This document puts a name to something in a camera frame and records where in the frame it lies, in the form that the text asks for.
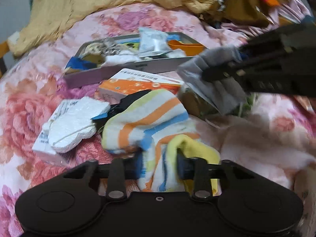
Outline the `white baby cloth blue print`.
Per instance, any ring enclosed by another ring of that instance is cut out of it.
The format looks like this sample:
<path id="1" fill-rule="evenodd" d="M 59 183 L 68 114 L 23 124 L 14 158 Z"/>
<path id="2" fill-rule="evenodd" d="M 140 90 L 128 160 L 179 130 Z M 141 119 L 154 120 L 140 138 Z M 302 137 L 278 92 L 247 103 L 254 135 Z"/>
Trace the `white baby cloth blue print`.
<path id="1" fill-rule="evenodd" d="M 118 54 L 106 56 L 104 63 L 101 64 L 101 67 L 115 66 L 138 61 L 141 61 L 141 58 L 134 52 L 129 50 L 121 50 Z"/>

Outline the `white plastic packet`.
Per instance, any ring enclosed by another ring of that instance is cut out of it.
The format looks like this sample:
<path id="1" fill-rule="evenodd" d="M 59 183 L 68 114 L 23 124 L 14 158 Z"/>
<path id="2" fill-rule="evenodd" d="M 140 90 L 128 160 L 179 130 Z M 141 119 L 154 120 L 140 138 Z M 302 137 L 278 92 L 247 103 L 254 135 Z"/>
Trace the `white plastic packet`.
<path id="1" fill-rule="evenodd" d="M 138 51 L 140 53 L 164 52 L 170 50 L 167 33 L 147 27 L 139 27 L 138 30 L 140 36 Z"/>

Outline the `black knitted sock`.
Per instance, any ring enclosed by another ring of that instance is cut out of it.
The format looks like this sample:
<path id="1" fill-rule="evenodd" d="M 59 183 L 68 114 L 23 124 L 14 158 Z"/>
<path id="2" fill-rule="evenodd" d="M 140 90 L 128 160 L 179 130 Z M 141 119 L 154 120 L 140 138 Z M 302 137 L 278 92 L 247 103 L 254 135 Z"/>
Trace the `black knitted sock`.
<path id="1" fill-rule="evenodd" d="M 100 132 L 101 129 L 107 123 L 107 121 L 109 121 L 109 119 L 125 111 L 133 102 L 140 99 L 149 92 L 151 92 L 151 90 L 147 89 L 136 92 L 134 94 L 127 95 L 125 98 L 121 99 L 121 101 L 118 104 L 111 105 L 110 109 L 107 112 L 102 113 L 96 117 L 93 117 L 92 122 L 95 124 L 96 130 Z"/>

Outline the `pink floral bedsheet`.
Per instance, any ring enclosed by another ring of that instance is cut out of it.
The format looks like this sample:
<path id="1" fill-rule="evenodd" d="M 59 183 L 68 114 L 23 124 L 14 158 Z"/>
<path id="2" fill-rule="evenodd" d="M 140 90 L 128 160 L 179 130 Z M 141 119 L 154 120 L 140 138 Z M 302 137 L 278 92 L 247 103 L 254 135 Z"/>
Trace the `pink floral bedsheet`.
<path id="1" fill-rule="evenodd" d="M 33 144 L 42 125 L 63 99 L 83 96 L 98 98 L 97 86 L 69 89 L 62 71 L 79 47 L 107 36 L 134 34 L 138 27 L 164 32 L 182 32 L 213 48 L 242 44 L 245 36 L 227 29 L 213 29 L 183 10 L 166 10 L 153 4 L 134 4 L 95 12 L 75 23 L 55 42 L 47 42 L 17 63 L 1 78 L 1 236 L 20 236 L 22 228 L 14 213 L 17 198 L 27 189 L 65 171 L 64 166 L 44 162 L 33 153 Z M 314 227 L 315 125 L 280 95 L 257 97 L 249 118 L 230 119 L 232 127 L 216 130 L 197 120 L 203 142 L 250 170 L 284 186 L 295 185 L 306 201 L 303 232 L 310 236 Z M 282 151 L 264 154 L 263 148 L 244 137 L 237 127 L 251 124 L 264 127 L 281 142 Z"/>

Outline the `grey tray with cartoon picture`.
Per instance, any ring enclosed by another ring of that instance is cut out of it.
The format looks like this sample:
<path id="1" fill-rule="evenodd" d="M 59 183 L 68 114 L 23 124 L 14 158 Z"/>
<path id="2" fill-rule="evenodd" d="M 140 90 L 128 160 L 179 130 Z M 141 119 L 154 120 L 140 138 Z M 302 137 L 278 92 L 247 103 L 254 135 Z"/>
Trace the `grey tray with cartoon picture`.
<path id="1" fill-rule="evenodd" d="M 85 42 L 67 63 L 63 78 L 69 88 L 97 84 L 122 68 L 148 73 L 176 71 L 204 46 L 181 32 L 115 36 Z"/>

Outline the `light grey cloth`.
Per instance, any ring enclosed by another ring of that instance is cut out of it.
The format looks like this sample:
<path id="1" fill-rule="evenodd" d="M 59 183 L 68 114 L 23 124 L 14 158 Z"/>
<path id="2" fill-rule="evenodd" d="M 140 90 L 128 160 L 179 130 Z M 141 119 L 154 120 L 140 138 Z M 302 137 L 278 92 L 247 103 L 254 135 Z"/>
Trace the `light grey cloth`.
<path id="1" fill-rule="evenodd" d="M 246 93 L 233 78 L 230 63 L 240 63 L 237 47 L 206 49 L 177 67 L 177 74 L 219 113 L 231 113 L 246 102 Z"/>

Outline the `colourful striped brown garment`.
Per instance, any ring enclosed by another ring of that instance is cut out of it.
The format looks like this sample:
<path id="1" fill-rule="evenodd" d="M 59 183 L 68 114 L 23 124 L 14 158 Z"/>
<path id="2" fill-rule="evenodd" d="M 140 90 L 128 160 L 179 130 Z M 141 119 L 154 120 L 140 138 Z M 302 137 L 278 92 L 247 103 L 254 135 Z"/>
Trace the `colourful striped brown garment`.
<path id="1" fill-rule="evenodd" d="M 242 26 L 267 27 L 273 9 L 288 4 L 290 0 L 214 0 L 202 13 L 203 20 L 214 28 L 222 23 Z"/>

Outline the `wooden bed frame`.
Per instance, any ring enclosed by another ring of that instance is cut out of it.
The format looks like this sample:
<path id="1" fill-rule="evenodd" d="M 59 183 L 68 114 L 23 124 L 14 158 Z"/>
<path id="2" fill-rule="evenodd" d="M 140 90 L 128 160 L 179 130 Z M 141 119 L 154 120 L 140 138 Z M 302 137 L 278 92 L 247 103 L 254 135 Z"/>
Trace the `wooden bed frame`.
<path id="1" fill-rule="evenodd" d="M 3 57 L 10 51 L 7 41 L 0 44 L 0 75 L 3 76 L 7 71 Z"/>

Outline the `orange white medicine box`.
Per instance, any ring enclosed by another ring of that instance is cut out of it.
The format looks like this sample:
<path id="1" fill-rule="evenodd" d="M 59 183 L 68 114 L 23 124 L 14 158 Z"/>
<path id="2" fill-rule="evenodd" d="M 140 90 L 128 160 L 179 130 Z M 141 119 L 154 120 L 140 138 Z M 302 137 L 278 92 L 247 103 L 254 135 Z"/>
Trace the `orange white medicine box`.
<path id="1" fill-rule="evenodd" d="M 119 101 L 127 95 L 143 90 L 166 89 L 177 94 L 182 85 L 182 80 L 124 68 L 101 82 L 98 92 L 104 100 L 115 99 Z"/>

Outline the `grey drawstring pouch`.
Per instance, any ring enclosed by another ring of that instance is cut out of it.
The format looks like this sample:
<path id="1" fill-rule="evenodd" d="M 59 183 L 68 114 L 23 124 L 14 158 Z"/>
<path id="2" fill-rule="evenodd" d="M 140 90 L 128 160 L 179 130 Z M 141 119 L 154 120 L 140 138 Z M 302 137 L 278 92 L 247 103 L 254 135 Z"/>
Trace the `grey drawstring pouch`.
<path id="1" fill-rule="evenodd" d="M 87 55 L 101 55 L 103 57 L 117 55 L 122 51 L 121 47 L 114 42 L 94 42 L 89 44 L 82 57 Z"/>

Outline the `striped pastel towel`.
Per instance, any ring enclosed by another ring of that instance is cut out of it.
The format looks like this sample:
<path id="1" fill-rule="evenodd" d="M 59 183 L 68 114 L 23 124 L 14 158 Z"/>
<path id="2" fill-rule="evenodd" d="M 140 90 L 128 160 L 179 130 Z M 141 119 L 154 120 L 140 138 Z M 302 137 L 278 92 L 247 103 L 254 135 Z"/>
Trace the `striped pastel towel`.
<path id="1" fill-rule="evenodd" d="M 193 119 L 180 100 L 165 89 L 152 90 L 123 112 L 111 117 L 102 130 L 102 147 L 119 155 L 143 151 L 140 177 L 143 192 L 177 192 L 193 189 L 177 173 L 177 152 L 220 162 L 219 152 L 204 144 Z"/>

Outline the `white blue medicine box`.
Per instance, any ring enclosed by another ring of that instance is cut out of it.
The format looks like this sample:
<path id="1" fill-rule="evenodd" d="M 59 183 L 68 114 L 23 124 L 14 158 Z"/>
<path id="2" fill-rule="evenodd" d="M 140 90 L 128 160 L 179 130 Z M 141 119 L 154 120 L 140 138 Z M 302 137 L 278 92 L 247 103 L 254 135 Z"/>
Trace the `white blue medicine box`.
<path id="1" fill-rule="evenodd" d="M 64 115 L 68 109 L 74 106 L 79 99 L 65 99 L 53 112 L 46 123 L 43 124 L 42 130 L 33 144 L 32 151 L 43 161 L 58 166 L 67 166 L 71 160 L 72 152 L 57 153 L 48 143 L 48 134 L 51 124 Z"/>

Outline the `orange plastic bowl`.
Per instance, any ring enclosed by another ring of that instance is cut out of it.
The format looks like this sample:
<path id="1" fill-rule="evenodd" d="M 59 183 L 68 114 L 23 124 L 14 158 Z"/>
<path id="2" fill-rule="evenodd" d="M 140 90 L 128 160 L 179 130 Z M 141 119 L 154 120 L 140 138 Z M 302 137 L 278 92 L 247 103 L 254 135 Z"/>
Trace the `orange plastic bowl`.
<path id="1" fill-rule="evenodd" d="M 183 43 L 177 40 L 168 41 L 168 46 L 172 50 L 176 50 L 176 49 L 182 50 L 183 52 L 185 52 L 187 56 L 196 56 L 200 54 L 201 52 L 203 52 L 206 48 L 204 45 L 199 44 L 199 43 Z"/>

